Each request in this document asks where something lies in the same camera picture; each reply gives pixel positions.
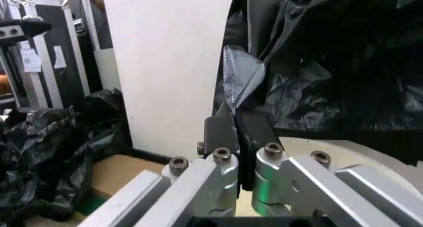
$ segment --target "black plastic bag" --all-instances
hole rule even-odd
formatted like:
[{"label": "black plastic bag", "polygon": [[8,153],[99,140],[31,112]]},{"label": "black plastic bag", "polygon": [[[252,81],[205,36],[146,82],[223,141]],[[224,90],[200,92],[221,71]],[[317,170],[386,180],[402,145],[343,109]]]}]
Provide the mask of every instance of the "black plastic bag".
[{"label": "black plastic bag", "polygon": [[267,114],[281,136],[423,159],[423,0],[246,1],[247,51],[266,75],[237,109]]},{"label": "black plastic bag", "polygon": [[129,154],[132,149],[122,94],[103,90],[87,97],[84,112],[90,125],[84,147],[93,150],[94,163],[114,154]]},{"label": "black plastic bag", "polygon": [[16,225],[33,215],[63,221],[90,187],[91,150],[75,152],[86,127],[72,108],[22,111],[4,124],[0,221]]}]

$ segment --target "screw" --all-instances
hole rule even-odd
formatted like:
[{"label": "screw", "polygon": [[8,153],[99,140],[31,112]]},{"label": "screw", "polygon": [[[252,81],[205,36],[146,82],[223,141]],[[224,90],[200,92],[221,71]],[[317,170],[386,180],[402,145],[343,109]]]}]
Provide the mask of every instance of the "screw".
[{"label": "screw", "polygon": [[10,30],[10,34],[11,35],[17,35],[18,34],[18,31],[16,29],[11,29]]},{"label": "screw", "polygon": [[197,155],[203,156],[204,155],[204,142],[197,143]]},{"label": "screw", "polygon": [[323,151],[313,151],[310,156],[316,160],[319,164],[323,165],[325,168],[329,168],[330,164],[330,155]]},{"label": "screw", "polygon": [[283,147],[278,143],[270,142],[264,146],[264,153],[266,153],[269,158],[280,159],[282,158],[282,152]]},{"label": "screw", "polygon": [[231,151],[227,148],[217,148],[213,151],[213,160],[217,164],[227,164],[231,162]]},{"label": "screw", "polygon": [[188,160],[185,157],[174,157],[169,162],[170,172],[180,176],[188,168]]}]

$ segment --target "white board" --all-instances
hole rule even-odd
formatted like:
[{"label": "white board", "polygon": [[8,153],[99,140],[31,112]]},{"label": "white board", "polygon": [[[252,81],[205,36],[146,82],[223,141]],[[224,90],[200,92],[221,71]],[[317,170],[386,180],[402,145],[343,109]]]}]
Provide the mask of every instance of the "white board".
[{"label": "white board", "polygon": [[134,148],[196,156],[232,0],[105,0]]},{"label": "white board", "polygon": [[103,89],[113,90],[117,88],[122,90],[113,48],[94,50],[94,58],[96,59],[97,67],[99,68],[99,75]]}]

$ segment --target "metal arm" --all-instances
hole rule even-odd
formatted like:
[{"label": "metal arm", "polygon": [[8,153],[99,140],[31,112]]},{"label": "metal arm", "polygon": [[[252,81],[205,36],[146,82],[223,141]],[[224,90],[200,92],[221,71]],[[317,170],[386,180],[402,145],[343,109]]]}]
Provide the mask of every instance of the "metal arm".
[{"label": "metal arm", "polygon": [[[181,227],[202,226],[202,221],[214,226],[248,226],[255,221],[290,226],[300,220],[309,226],[423,226],[422,197],[371,167],[337,170],[324,152],[289,157],[277,143],[259,149],[256,157],[252,205],[259,214],[273,216],[270,219],[248,222],[241,218],[237,222],[231,218],[239,164],[228,149],[221,148],[192,163],[176,157],[161,176],[140,173],[80,226],[98,222],[102,226]],[[150,180],[140,179],[146,175]],[[140,194],[128,187],[141,180],[145,183]]]}]

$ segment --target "paper label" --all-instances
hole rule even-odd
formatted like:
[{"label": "paper label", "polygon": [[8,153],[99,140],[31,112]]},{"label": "paper label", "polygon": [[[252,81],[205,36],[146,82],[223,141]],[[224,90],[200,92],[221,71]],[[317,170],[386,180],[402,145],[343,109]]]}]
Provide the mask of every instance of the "paper label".
[{"label": "paper label", "polygon": [[64,60],[62,47],[57,45],[54,46],[53,49],[56,53],[56,62],[54,63],[54,68],[66,68],[66,61]]},{"label": "paper label", "polygon": [[35,49],[21,49],[21,55],[25,72],[41,72],[41,59]]}]

